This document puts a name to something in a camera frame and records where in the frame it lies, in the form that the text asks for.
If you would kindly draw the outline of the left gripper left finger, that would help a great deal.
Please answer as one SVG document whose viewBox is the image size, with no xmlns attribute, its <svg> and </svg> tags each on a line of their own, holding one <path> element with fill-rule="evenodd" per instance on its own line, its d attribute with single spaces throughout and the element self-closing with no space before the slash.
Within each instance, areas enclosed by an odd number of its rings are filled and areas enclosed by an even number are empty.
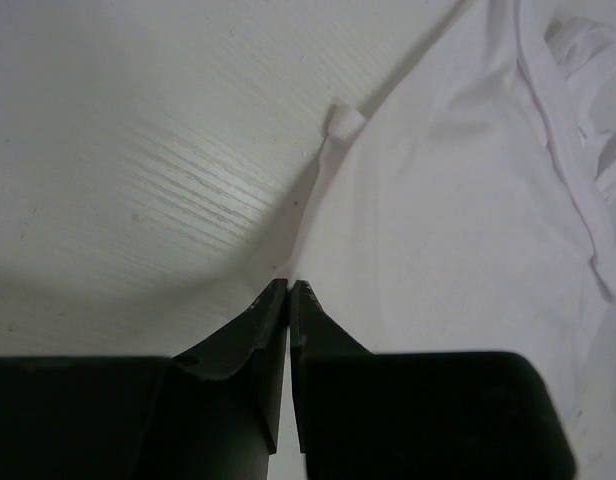
<svg viewBox="0 0 616 480">
<path fill-rule="evenodd" d="M 271 281 L 174 357 L 157 410 L 160 479 L 264 479 L 277 451 L 287 283 Z"/>
</svg>

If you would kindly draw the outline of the white tank top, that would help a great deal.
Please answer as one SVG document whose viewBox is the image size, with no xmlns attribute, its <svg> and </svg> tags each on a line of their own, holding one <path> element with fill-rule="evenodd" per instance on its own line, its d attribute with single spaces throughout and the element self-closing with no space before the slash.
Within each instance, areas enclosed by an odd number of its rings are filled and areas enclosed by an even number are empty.
<svg viewBox="0 0 616 480">
<path fill-rule="evenodd" d="M 512 351 L 563 421 L 616 302 L 616 29 L 468 1 L 370 117 L 337 107 L 284 272 L 377 353 Z"/>
</svg>

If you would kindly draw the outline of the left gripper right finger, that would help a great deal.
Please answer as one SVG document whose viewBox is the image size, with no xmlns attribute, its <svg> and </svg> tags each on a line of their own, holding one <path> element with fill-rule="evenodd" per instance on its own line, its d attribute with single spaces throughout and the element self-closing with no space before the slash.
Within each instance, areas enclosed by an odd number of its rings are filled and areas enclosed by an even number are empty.
<svg viewBox="0 0 616 480">
<path fill-rule="evenodd" d="M 311 479 L 572 479 L 538 372 L 509 352 L 373 354 L 289 296 L 292 389 Z"/>
</svg>

